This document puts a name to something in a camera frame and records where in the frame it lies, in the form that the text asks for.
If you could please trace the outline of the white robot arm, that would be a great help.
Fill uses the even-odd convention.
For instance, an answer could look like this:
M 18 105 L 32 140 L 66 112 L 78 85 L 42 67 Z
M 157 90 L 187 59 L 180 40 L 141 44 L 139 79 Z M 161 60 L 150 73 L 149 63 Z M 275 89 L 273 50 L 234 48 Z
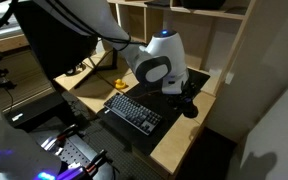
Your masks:
M 160 30 L 147 46 L 118 25 L 107 0 L 33 0 L 48 14 L 81 35 L 96 35 L 120 52 L 137 81 L 165 95 L 182 95 L 189 73 L 181 37 Z

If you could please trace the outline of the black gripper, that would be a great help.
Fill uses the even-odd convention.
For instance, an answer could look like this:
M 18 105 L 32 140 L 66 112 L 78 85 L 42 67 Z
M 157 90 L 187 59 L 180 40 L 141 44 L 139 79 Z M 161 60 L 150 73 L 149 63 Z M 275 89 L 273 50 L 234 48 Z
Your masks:
M 166 97 L 167 103 L 173 108 L 187 108 L 193 105 L 192 91 L 190 89 L 184 90 L 181 94 L 168 95 Z

